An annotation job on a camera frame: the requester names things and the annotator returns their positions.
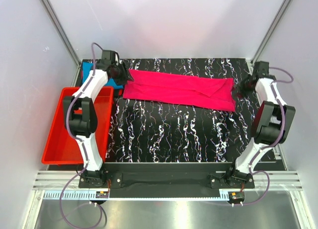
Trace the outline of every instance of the blue cloth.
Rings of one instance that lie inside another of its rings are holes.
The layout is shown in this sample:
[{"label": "blue cloth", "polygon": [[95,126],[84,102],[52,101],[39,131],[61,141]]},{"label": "blue cloth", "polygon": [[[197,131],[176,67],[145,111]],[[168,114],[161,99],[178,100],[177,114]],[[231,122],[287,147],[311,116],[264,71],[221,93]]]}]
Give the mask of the blue cloth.
[{"label": "blue cloth", "polygon": [[[91,63],[83,62],[82,68],[83,68],[83,80],[82,83],[86,81],[89,75],[90,68],[93,66]],[[105,84],[105,86],[112,86],[114,89],[123,89],[123,85],[116,85],[114,79],[109,79],[108,82]]]}]

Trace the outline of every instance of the red plastic container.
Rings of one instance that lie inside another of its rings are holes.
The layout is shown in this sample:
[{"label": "red plastic container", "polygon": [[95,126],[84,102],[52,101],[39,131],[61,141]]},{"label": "red plastic container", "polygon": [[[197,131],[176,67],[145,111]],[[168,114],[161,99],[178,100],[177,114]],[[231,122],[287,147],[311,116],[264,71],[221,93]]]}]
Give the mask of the red plastic container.
[{"label": "red plastic container", "polygon": [[[80,149],[64,127],[63,98],[73,95],[79,87],[66,87],[62,90],[57,109],[53,118],[51,130],[42,156],[43,164],[79,164],[83,163]],[[105,162],[111,108],[113,104],[114,88],[105,86],[98,94],[94,107],[98,125],[96,143],[99,154]]]}]

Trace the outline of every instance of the white backdrop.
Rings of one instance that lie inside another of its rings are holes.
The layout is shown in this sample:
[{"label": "white backdrop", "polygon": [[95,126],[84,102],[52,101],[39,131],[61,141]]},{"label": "white backdrop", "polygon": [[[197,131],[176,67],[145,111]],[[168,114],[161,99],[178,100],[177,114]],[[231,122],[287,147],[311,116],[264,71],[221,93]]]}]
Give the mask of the white backdrop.
[{"label": "white backdrop", "polygon": [[[312,217],[318,226],[317,197],[317,93],[318,0],[294,0],[272,35],[261,59],[288,70],[292,84],[278,84],[287,102],[296,108],[289,136],[282,145],[290,170],[297,170]],[[284,74],[271,72],[278,79]]]},{"label": "white backdrop", "polygon": [[78,56],[252,58],[283,0],[50,0]]},{"label": "white backdrop", "polygon": [[0,0],[0,228],[20,229],[61,89],[76,66],[40,0]]}]

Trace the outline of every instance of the metallic floor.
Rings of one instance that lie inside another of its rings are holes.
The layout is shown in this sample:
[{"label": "metallic floor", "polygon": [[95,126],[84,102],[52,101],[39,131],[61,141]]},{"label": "metallic floor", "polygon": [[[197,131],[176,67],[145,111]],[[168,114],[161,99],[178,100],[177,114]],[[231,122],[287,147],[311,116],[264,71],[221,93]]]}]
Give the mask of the metallic floor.
[{"label": "metallic floor", "polygon": [[[246,201],[259,195],[246,192]],[[65,214],[84,201],[63,201]],[[102,204],[107,214],[97,228],[106,229],[299,229],[287,192],[269,192],[252,206],[234,207],[225,202],[108,201]],[[99,219],[91,205],[68,216],[78,227],[91,227]],[[36,229],[69,229],[62,219],[57,200],[44,200]]]}]

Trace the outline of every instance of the pink cloth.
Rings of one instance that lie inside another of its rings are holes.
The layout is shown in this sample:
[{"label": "pink cloth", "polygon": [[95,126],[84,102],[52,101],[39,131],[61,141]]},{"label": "pink cloth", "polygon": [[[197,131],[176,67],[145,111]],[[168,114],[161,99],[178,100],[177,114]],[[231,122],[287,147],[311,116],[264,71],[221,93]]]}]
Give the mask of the pink cloth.
[{"label": "pink cloth", "polygon": [[204,78],[129,70],[134,81],[125,85],[124,98],[194,105],[222,111],[235,111],[233,78]]}]

